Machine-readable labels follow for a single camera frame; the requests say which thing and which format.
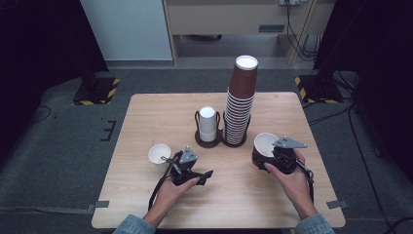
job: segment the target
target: power outlet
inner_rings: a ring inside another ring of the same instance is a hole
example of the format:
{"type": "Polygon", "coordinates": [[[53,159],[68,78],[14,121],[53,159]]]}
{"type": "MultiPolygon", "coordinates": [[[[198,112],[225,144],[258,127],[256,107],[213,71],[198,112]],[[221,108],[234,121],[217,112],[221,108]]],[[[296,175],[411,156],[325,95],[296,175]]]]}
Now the power outlet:
{"type": "Polygon", "coordinates": [[[287,2],[290,6],[296,6],[301,4],[301,0],[280,0],[280,6],[285,6],[287,2]]]}

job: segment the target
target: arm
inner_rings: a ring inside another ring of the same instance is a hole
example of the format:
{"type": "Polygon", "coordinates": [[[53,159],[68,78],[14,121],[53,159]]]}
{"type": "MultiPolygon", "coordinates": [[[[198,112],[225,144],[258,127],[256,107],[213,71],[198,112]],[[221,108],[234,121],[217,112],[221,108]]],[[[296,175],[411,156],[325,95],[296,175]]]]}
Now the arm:
{"type": "MultiPolygon", "coordinates": [[[[305,164],[303,155],[294,150],[298,160],[305,164]]],[[[297,233],[334,233],[324,217],[319,214],[310,197],[310,189],[304,172],[297,167],[295,171],[286,175],[271,164],[265,164],[268,172],[282,185],[285,195],[291,201],[301,222],[297,225],[297,233]]]]}
{"type": "Polygon", "coordinates": [[[198,180],[200,180],[198,177],[192,178],[176,186],[168,177],[159,189],[151,210],[143,218],[138,218],[131,214],[128,215],[115,230],[114,234],[155,233],[156,228],[169,210],[172,209],[186,191],[197,184],[198,180]]]}

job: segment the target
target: blue denim sleeve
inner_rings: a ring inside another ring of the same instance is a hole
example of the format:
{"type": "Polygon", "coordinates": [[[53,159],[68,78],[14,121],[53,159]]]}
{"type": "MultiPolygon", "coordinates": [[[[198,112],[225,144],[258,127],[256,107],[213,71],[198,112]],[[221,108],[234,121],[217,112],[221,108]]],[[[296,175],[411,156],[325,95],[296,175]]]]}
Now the blue denim sleeve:
{"type": "Polygon", "coordinates": [[[156,228],[147,221],[129,214],[113,234],[153,234],[155,231],[156,228]]]}
{"type": "Polygon", "coordinates": [[[322,214],[314,214],[301,220],[295,227],[296,234],[334,234],[322,214]]]}

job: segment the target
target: gray tape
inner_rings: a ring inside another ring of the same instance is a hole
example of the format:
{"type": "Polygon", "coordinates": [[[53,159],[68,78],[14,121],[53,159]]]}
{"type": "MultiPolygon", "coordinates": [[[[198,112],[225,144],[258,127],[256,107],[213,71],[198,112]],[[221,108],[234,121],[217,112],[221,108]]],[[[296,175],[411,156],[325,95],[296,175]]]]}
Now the gray tape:
{"type": "Polygon", "coordinates": [[[109,201],[97,201],[96,204],[94,204],[95,208],[108,208],[109,207],[109,201]]]}
{"type": "Polygon", "coordinates": [[[327,202],[327,207],[330,209],[335,209],[335,208],[341,208],[341,209],[345,209],[347,207],[349,207],[349,203],[347,203],[347,201],[331,201],[331,202],[327,202]]]}

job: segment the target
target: white wall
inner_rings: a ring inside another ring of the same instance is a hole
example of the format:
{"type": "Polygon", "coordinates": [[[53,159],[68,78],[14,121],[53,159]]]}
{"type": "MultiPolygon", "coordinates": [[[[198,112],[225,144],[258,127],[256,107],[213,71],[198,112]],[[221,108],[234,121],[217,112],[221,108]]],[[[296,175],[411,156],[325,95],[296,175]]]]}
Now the white wall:
{"type": "Polygon", "coordinates": [[[172,60],[162,0],[81,0],[105,60],[172,60]]]}

